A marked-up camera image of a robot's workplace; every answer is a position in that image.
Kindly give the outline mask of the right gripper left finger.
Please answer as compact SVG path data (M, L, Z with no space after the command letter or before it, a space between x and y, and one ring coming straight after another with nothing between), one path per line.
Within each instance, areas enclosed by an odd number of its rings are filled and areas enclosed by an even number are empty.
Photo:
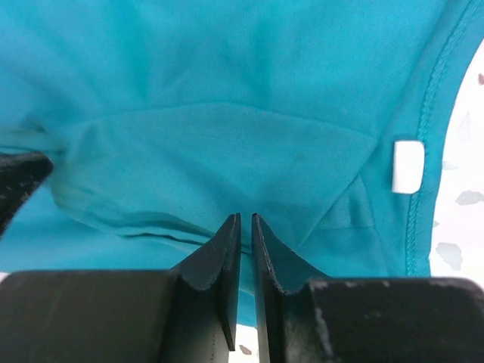
M167 270L20 271L1 284L3 362L226 362L240 215Z

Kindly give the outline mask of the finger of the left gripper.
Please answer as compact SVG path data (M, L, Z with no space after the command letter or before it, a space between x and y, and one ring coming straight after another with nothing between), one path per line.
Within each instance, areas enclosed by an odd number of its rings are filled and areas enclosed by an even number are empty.
M1 154L1 234L53 169L50 159L40 152Z

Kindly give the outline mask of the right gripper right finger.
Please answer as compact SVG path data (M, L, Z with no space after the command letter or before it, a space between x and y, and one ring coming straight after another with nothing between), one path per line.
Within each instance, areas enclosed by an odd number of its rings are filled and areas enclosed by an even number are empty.
M462 278L331 278L252 217L262 362L481 362L483 291Z

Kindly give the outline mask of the teal t shirt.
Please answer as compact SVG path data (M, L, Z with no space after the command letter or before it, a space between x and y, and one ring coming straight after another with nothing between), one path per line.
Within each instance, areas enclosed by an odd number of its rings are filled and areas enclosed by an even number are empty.
M481 1L3 1L1 150L53 173L1 269L169 268L240 213L331 277L428 277Z

